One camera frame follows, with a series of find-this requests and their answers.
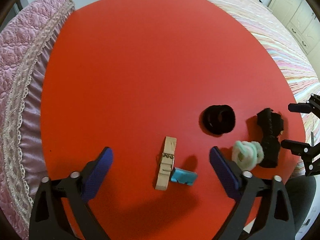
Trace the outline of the wooden clothespin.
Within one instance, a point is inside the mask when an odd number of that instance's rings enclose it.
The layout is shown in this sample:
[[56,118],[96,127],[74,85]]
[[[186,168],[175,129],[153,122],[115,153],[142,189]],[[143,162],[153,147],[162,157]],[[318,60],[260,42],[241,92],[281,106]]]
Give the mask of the wooden clothespin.
[[165,191],[168,187],[171,172],[174,168],[176,143],[176,138],[165,137],[163,153],[159,163],[159,171],[155,186],[156,190]]

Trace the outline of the striped bed sheet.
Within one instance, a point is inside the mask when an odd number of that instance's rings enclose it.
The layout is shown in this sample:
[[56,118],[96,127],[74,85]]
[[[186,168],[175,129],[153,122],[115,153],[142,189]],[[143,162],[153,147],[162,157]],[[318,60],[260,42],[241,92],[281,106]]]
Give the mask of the striped bed sheet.
[[266,49],[295,100],[319,94],[319,79],[289,31],[258,0],[208,0],[240,22]]

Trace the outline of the blue small clip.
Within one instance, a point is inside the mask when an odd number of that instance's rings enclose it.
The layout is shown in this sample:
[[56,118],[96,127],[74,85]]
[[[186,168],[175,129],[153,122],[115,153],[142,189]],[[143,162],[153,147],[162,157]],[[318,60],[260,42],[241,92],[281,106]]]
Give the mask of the blue small clip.
[[175,167],[171,173],[170,181],[175,183],[185,184],[188,186],[193,186],[196,178],[197,178],[196,172],[191,172],[191,171],[187,171],[187,170]]

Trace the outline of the dark trouser leg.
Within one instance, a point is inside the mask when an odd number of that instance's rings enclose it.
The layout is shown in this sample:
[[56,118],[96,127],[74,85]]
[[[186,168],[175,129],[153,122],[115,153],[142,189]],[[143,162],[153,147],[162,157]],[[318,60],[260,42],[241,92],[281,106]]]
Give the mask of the dark trouser leg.
[[296,233],[306,219],[316,194],[314,177],[298,176],[289,179],[285,184],[291,203]]

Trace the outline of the red table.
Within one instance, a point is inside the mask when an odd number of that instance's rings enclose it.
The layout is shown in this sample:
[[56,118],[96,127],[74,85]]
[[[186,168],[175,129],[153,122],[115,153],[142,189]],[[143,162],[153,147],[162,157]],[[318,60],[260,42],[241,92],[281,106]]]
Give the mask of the red table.
[[[282,115],[303,141],[295,98],[257,39],[207,0],[100,0],[71,13],[54,44],[41,100],[48,174],[68,176],[105,147],[114,159],[89,206],[111,239],[212,239],[234,202],[209,163],[217,146],[259,141],[257,113]],[[208,132],[203,111],[229,105],[235,128]],[[165,137],[193,186],[156,190]]]

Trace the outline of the cream wardrobe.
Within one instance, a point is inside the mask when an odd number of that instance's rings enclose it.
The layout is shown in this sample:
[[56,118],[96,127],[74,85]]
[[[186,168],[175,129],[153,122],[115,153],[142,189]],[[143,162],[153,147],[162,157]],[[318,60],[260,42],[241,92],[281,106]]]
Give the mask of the cream wardrobe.
[[296,39],[311,63],[319,60],[319,19],[306,0],[271,0],[274,16]]

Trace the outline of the pink quilted bed cover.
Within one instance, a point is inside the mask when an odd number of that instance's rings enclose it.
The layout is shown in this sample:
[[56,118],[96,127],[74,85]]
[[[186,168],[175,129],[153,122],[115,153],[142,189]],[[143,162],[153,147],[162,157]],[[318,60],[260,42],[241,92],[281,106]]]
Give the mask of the pink quilted bed cover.
[[35,0],[1,31],[1,239],[28,239],[47,175],[40,106],[47,64],[73,0]]

